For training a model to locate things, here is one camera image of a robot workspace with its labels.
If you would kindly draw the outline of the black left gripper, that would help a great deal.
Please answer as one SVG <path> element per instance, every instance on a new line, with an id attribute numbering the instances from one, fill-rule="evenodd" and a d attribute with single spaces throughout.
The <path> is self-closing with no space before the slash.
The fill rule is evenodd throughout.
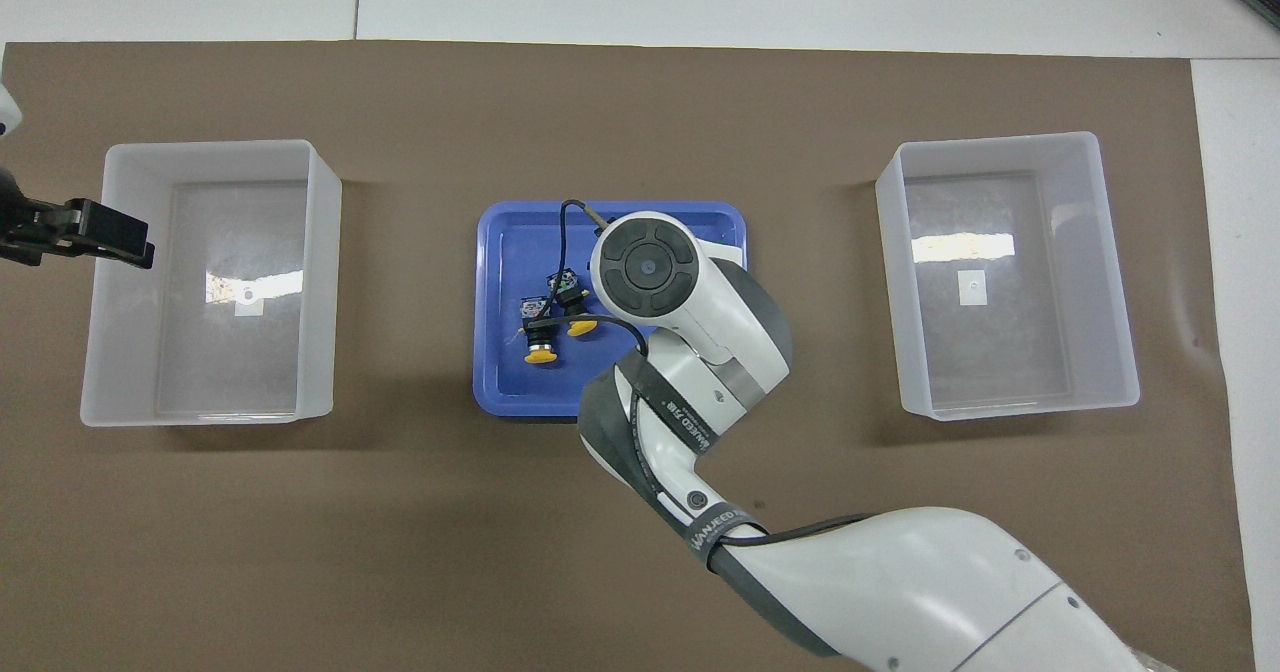
<path id="1" fill-rule="evenodd" d="M 67 204 L 35 201 L 22 193 L 14 175 L 1 175 L 1 257 L 24 266 L 40 266 L 44 244 L 54 244 L 67 230 L 73 256 L 114 259 L 133 268 L 154 266 L 155 244 L 150 227 L 88 198 Z"/>

